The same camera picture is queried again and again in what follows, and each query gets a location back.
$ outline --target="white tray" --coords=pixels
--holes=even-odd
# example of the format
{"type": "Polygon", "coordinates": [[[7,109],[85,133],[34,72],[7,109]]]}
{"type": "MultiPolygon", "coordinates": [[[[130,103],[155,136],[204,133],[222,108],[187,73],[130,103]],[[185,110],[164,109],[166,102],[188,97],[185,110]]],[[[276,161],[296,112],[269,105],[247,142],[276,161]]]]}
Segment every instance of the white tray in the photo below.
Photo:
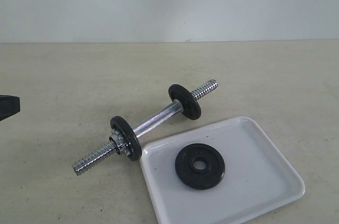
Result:
{"type": "Polygon", "coordinates": [[[236,117],[144,146],[141,157],[159,224],[243,223],[302,197],[305,185],[258,124],[236,117]],[[181,182],[179,151],[193,143],[217,149],[224,158],[222,181],[208,190],[181,182]]]}

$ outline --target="beige table surface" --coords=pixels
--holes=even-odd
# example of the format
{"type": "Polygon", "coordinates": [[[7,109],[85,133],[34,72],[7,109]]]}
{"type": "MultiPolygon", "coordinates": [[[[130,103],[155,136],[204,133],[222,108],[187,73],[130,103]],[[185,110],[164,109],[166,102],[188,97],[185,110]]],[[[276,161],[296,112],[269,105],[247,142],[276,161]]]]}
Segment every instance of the beige table surface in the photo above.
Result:
{"type": "Polygon", "coordinates": [[[179,114],[141,143],[251,117],[306,193],[248,223],[339,223],[335,40],[0,45],[0,94],[22,105],[0,122],[0,223],[157,223],[138,162],[115,155],[80,177],[71,164],[107,142],[112,116],[135,125],[169,103],[171,84],[211,78],[199,120],[179,114]]]}

